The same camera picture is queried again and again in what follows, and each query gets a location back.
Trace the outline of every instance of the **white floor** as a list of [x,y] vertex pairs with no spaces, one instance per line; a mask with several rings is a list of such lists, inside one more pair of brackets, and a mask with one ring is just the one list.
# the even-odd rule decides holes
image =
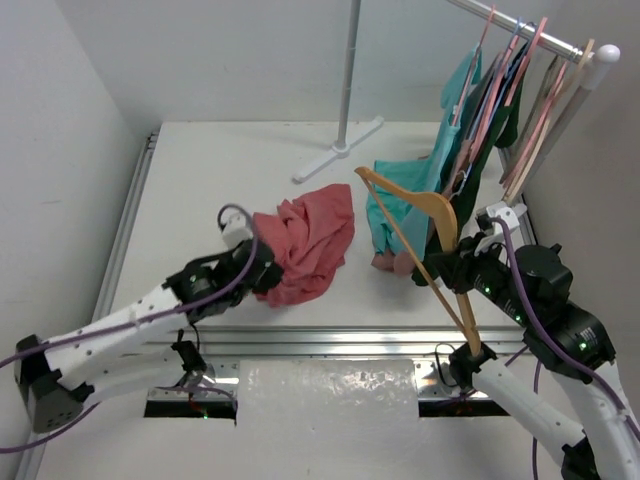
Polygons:
[[[356,236],[334,282],[321,298],[270,309],[253,298],[207,324],[262,326],[451,326],[431,289],[417,288],[370,266],[371,234],[365,214],[367,190],[353,170],[376,159],[407,160],[428,153],[433,123],[387,123],[352,154],[302,185],[291,182],[299,167],[323,152],[336,135],[334,123],[165,123],[144,188],[120,277],[114,308],[131,303],[184,264],[212,251],[215,217],[228,202],[272,213],[293,199],[330,183],[351,185]],[[493,154],[483,174],[478,207],[501,198],[500,163]],[[453,295],[450,302],[455,304]],[[477,321],[512,326],[480,294],[472,292]]]

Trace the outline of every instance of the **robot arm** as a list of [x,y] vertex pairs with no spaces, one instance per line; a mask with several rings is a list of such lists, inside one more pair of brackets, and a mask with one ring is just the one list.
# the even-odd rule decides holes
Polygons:
[[450,372],[461,388],[483,391],[537,438],[561,467],[563,478],[640,479],[639,432],[622,390],[615,350],[600,321],[568,300],[573,276],[558,257],[561,247],[527,245],[511,257],[532,309],[525,308],[512,265],[500,260],[501,242],[510,244],[506,237],[518,228],[522,211],[503,202],[488,207],[477,217],[482,232],[461,240],[455,252],[430,260],[455,293],[476,289],[524,327],[524,343],[552,372],[583,425],[531,392],[484,344],[477,357],[468,345],[452,353]]
[[[282,269],[269,247],[253,239],[247,222],[243,215],[231,216],[222,231],[227,251],[192,260],[131,305],[65,335],[46,341],[32,335],[18,342],[18,352],[60,345],[16,362],[16,382],[33,431],[57,430],[113,396],[154,386],[184,386],[204,375],[207,365],[190,341],[178,340],[153,354],[132,352],[158,335],[235,307],[251,291],[265,293],[280,282]],[[256,253],[246,275],[209,301],[245,268],[254,241]]]

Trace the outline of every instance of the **black cable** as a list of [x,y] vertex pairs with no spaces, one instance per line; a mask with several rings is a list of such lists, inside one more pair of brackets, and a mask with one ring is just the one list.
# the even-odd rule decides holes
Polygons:
[[449,387],[449,388],[455,388],[458,385],[457,384],[453,384],[453,385],[449,385],[447,383],[447,381],[444,379],[444,375],[442,374],[442,365],[440,364],[440,355],[438,354],[438,347],[440,347],[441,345],[445,345],[447,347],[451,347],[451,350],[453,350],[455,352],[455,348],[453,347],[453,345],[449,344],[449,343],[439,343],[436,345],[435,350],[433,351],[433,355],[436,357],[436,366],[438,367],[438,376],[440,377],[440,381],[442,382],[443,385]]
[[198,353],[200,353],[200,332],[193,323],[191,324],[191,328],[193,328],[193,331],[196,333],[196,350],[198,350]]

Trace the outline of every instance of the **metal rod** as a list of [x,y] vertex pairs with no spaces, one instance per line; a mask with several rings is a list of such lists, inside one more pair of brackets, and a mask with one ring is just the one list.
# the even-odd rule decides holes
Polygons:
[[344,61],[342,102],[340,103],[340,123],[338,124],[338,140],[336,140],[336,147],[339,149],[346,148],[347,146],[347,121],[349,120],[349,104],[351,103],[351,81],[353,80],[353,65],[356,59],[356,39],[358,38],[360,4],[361,0],[351,0],[349,39],[347,40],[347,55]]
[[[449,3],[452,3],[468,12],[477,15],[478,17],[482,17],[484,19],[489,18],[489,14],[491,13],[491,8],[476,1],[476,0],[447,0]],[[504,28],[510,32],[513,32],[518,24],[518,21],[515,18],[511,18],[508,15],[505,15],[501,12],[494,12],[493,18],[491,19],[491,23],[497,25],[498,27]],[[527,40],[531,40],[535,34],[535,29],[531,25],[523,26],[518,35]],[[556,55],[561,56],[562,58],[566,58],[574,63],[578,63],[582,58],[582,50],[577,48],[567,42],[563,42],[551,35],[546,33],[542,33],[540,36],[540,40],[538,45],[545,50],[548,50]]]

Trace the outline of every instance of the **teal garment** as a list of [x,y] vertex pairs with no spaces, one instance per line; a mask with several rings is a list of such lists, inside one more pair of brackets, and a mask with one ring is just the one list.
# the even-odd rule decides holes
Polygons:
[[[476,46],[467,54],[445,85],[440,96],[440,107],[444,110],[440,129],[433,151],[426,160],[409,160],[404,162],[389,162],[377,160],[374,164],[374,171],[388,178],[395,184],[406,188],[412,192],[437,192],[440,189],[440,172],[449,156],[451,146],[454,143],[460,125],[451,126],[454,117],[456,103],[460,99],[467,73],[471,68]],[[472,72],[471,84],[475,85],[480,81],[482,72],[482,53],[478,55],[475,71]],[[466,99],[462,99],[457,108],[464,108]],[[388,194],[382,188],[375,187],[381,194],[381,200],[385,207],[392,213],[394,219],[402,228],[402,232],[415,252],[423,259],[427,230],[429,227],[429,217],[418,210],[412,208],[404,200]],[[395,254],[405,250],[402,242],[393,231],[393,228],[384,218],[382,211],[371,195],[367,198],[367,218],[373,245],[376,253],[384,253],[387,248]]]
[[[415,160],[401,162],[376,160],[373,164],[373,170],[398,185],[411,185],[420,173],[422,163],[424,162]],[[407,203],[378,185],[374,184],[373,188],[380,196],[382,204],[387,207],[393,219],[398,223],[402,222],[402,219],[407,215]],[[369,220],[369,228],[371,228],[371,236],[376,253],[383,253],[394,232],[384,217],[382,210],[380,210],[380,207],[378,207],[378,204],[371,195],[367,198],[367,218]]]

